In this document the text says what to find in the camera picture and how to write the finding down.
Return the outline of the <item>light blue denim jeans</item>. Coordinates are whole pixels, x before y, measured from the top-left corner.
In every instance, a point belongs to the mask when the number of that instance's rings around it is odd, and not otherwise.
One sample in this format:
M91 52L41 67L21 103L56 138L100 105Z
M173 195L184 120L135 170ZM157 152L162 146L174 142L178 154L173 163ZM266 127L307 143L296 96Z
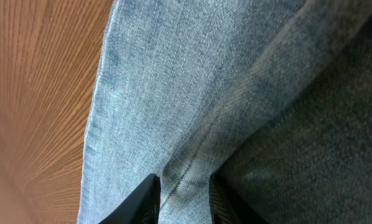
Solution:
M372 16L360 1L115 1L83 146L78 223L149 175L159 223L212 223L209 180Z

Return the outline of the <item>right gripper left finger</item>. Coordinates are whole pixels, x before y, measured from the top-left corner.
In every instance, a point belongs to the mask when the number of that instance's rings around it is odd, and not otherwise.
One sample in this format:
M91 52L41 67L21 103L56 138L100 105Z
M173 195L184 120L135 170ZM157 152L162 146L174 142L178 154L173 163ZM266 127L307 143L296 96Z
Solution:
M149 174L100 224L158 224L160 178Z

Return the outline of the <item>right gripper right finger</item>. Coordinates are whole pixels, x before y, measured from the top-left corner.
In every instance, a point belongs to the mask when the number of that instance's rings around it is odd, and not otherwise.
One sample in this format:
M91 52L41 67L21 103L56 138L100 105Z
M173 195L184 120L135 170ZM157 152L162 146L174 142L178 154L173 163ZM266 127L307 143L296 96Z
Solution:
M209 204L213 224L268 224L215 174L209 180Z

